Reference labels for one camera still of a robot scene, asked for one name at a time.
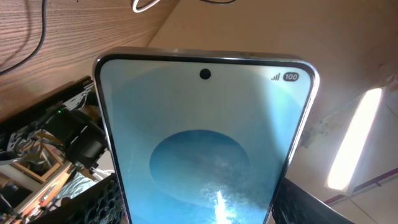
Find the turquoise screen smartphone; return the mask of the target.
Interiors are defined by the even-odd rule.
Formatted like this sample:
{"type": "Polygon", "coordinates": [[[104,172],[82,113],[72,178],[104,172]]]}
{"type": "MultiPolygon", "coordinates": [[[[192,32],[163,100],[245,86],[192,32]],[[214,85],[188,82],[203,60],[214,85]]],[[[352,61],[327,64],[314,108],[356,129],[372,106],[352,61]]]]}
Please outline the turquoise screen smartphone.
{"type": "Polygon", "coordinates": [[[93,65],[129,223],[266,223],[320,77],[291,55],[118,47],[93,65]]]}

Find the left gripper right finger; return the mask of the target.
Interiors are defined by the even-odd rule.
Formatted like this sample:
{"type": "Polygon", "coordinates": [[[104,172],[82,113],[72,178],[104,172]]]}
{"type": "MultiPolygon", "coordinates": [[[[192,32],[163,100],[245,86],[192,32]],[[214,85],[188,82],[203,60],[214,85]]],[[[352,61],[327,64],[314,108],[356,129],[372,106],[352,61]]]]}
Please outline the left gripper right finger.
{"type": "Polygon", "coordinates": [[[286,178],[276,195],[272,217],[276,224],[354,224],[286,178]]]}

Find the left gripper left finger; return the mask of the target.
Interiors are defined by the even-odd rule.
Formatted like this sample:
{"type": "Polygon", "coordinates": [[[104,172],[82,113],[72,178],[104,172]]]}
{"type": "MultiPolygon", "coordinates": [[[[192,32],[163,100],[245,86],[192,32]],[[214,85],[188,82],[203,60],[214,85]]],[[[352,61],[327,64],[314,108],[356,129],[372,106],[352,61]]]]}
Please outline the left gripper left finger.
{"type": "Polygon", "coordinates": [[[117,224],[123,216],[121,189],[116,175],[111,174],[32,224],[117,224]]]}

